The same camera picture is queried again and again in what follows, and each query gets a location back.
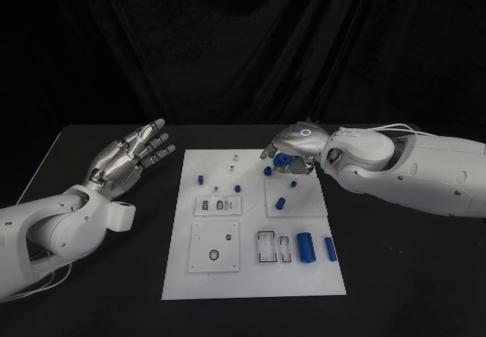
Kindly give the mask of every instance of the blue block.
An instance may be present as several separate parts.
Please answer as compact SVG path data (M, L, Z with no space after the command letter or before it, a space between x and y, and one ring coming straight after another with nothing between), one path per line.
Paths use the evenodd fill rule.
M279 153L273 157L273 166L289 165L292 161L294 158L288 154Z
M328 252L328 260L330 261L337 261L334 244L331 243L331 238L330 237L325 237L325 247L327 247L327 252Z
M309 263L315 261L314 245L311 244L311 234L296 234L298 253L301 255L301 262Z
M285 199L283 198L279 198L278 199L278 202L276 202L276 205L275 205L275 207L276 207L276 209L282 209L282 207L283 207L283 205L285 205Z

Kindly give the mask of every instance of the robotic hand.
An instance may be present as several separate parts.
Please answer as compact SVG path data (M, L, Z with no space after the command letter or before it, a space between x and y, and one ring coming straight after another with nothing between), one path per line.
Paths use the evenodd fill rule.
M134 206L112 201L134 186L142 170L174 151L158 119L113 141L96 155L82 185L61 195L0 210L0 300L34 284L99 246L106 228L131 229ZM30 260L25 237L50 255Z
M376 132L386 130L412 134L389 138ZM340 128L328 134L320 126L298 122L281 131L259 158L273 158L278 150L294 160L273 171L309 173L317 162L353 193L370 194L426 213L486 217L483 143L429 135L403 124Z

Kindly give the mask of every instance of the black table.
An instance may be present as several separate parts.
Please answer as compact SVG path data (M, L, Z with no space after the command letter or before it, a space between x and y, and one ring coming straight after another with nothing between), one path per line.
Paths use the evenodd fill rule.
M135 127L64 128L21 202L79 183ZM0 336L486 336L481 220L351 194L320 169L347 295L159 300L183 149L262 148L282 127L165 126L178 150L121 197L136 207L131 231L108 231L54 289L0 305Z

